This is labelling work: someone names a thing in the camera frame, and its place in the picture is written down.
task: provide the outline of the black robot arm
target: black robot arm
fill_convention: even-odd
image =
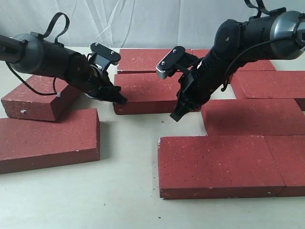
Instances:
[[[177,46],[157,64],[161,79],[173,76],[177,70],[183,72],[176,107],[171,113],[175,121],[208,102],[222,84],[225,91],[230,76],[248,62],[293,60],[304,52],[304,13],[286,8],[267,11],[262,0],[256,0],[258,7],[244,1],[248,7],[256,8],[258,14],[245,22],[225,21],[205,57],[198,58]]]
[[[54,42],[46,41],[45,38],[61,15],[66,19],[64,30],[56,36]],[[0,61],[5,61],[9,69],[37,94],[57,94],[55,79],[60,78],[91,99],[125,104],[127,99],[120,94],[121,88],[112,84],[107,72],[110,64],[118,64],[120,54],[99,43],[90,46],[91,53],[88,56],[65,48],[58,42],[58,38],[67,31],[69,24],[68,16],[59,12],[55,14],[44,34],[31,32],[14,38],[0,35]],[[17,73],[54,77],[54,92],[37,92]]]

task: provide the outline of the table surface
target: table surface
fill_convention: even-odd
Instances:
[[[69,48],[90,52],[86,47]],[[304,63],[305,55],[273,61],[279,71],[305,70]],[[115,73],[116,66],[111,66],[112,81]],[[0,79],[1,97],[20,84],[4,62]],[[212,99],[235,96],[228,87]],[[189,113],[178,123],[169,114],[118,116],[111,103],[82,95],[72,109],[85,108],[98,109],[102,160],[1,175],[1,229],[305,228],[305,198],[159,198],[158,139],[205,135],[200,113]],[[0,117],[6,117],[2,106]]]

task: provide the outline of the white cloth backdrop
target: white cloth backdrop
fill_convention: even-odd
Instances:
[[[268,10],[305,12],[304,0],[264,0]],[[71,24],[60,41],[66,46],[100,42],[117,48],[210,48],[219,25],[245,21],[256,13],[244,0],[0,0],[0,34],[44,33],[53,15]],[[48,40],[61,32],[61,17]]]

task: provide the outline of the black strap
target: black strap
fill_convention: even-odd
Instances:
[[[257,6],[253,5],[250,2],[250,0],[244,0],[244,1],[249,8],[258,10],[257,17],[260,17],[262,15],[262,13],[264,13],[266,15],[270,15],[270,12],[266,9],[266,7],[263,3],[263,0],[256,0]]]
[[[58,18],[59,18],[61,15],[65,16],[65,18],[66,18],[66,25],[65,25],[65,28],[63,29],[63,31],[55,37],[55,41],[54,41],[54,42],[55,42],[55,43],[58,43],[58,38],[59,38],[60,36],[62,36],[62,35],[68,30],[69,25],[70,25],[70,20],[69,20],[68,16],[67,16],[66,14],[62,13],[62,12],[58,12],[58,13],[56,13],[56,14],[54,15],[54,17],[52,18],[51,22],[49,23],[49,26],[48,26],[48,28],[47,28],[47,31],[44,33],[44,35],[42,36],[42,38],[46,38],[46,37],[48,37],[48,36],[51,34],[51,32],[52,32],[52,30],[53,30],[53,28],[54,28],[54,26],[55,26],[55,24],[56,24]]]

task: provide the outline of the red brick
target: red brick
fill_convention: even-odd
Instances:
[[[193,55],[201,58],[209,52],[209,49],[192,50]],[[244,67],[239,68],[238,71],[275,71],[275,67],[269,60],[260,60],[256,62],[247,63]]]
[[[274,197],[285,183],[263,136],[163,137],[164,199]]]
[[[26,82],[36,91],[53,93],[53,78],[31,76]],[[61,79],[56,80],[56,95],[38,95],[24,84],[20,84],[1,99],[5,112],[10,118],[56,121],[80,95],[80,91]]]
[[[305,110],[305,71],[238,72],[231,82],[237,99],[295,99]]]
[[[305,135],[294,99],[210,100],[202,115],[208,135]]]
[[[305,196],[305,136],[265,138],[286,186],[278,196]]]
[[[57,122],[0,119],[0,173],[72,165],[100,159],[96,109],[64,114]]]
[[[114,85],[122,88],[127,104],[113,104],[117,115],[161,114],[174,111],[181,73],[161,80],[155,73],[116,74]]]
[[[155,73],[156,65],[171,49],[120,49],[118,73]]]

